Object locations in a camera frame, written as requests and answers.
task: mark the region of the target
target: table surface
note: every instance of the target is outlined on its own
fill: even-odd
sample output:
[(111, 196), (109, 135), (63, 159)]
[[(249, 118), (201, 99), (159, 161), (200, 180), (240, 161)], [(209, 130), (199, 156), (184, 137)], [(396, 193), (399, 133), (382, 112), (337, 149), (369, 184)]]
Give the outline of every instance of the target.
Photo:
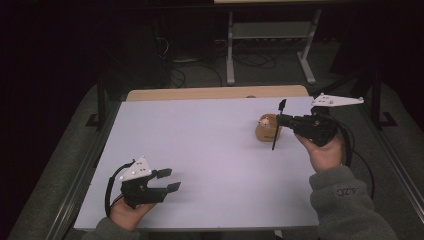
[[(283, 128), (274, 151), (272, 143), (260, 142), (254, 134), (259, 117), (277, 112), (283, 98), (287, 99), (286, 114), (309, 114), (312, 98), (302, 88), (130, 93), (120, 108), (75, 228), (95, 228), (105, 216), (102, 203), (108, 178), (121, 165), (141, 155), (153, 169), (173, 169), (170, 177), (151, 180), (150, 187), (182, 183), (177, 192), (169, 194), (143, 219), (139, 228), (203, 231), (317, 225), (309, 203), (312, 190), (308, 178), (314, 172), (303, 146), (287, 128)], [(301, 97), (286, 97), (294, 95), (294, 89)], [(146, 97), (153, 92), (153, 99)], [(201, 99), (199, 93), (206, 92), (207, 99)], [(238, 97), (224, 97), (230, 92)], [(119, 185), (116, 180), (112, 198), (119, 194)]]

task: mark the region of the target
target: gray sweatshirt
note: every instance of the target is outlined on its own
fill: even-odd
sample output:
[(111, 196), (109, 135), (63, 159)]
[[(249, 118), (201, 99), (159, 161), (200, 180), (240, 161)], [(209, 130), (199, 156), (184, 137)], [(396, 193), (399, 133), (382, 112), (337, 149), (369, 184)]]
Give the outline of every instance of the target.
[[(355, 179), (348, 167), (316, 173), (309, 179), (311, 204), (318, 214), (322, 240), (397, 239), (389, 224), (376, 212), (365, 183)], [(128, 232), (103, 218), (84, 240), (138, 240), (137, 231)]]

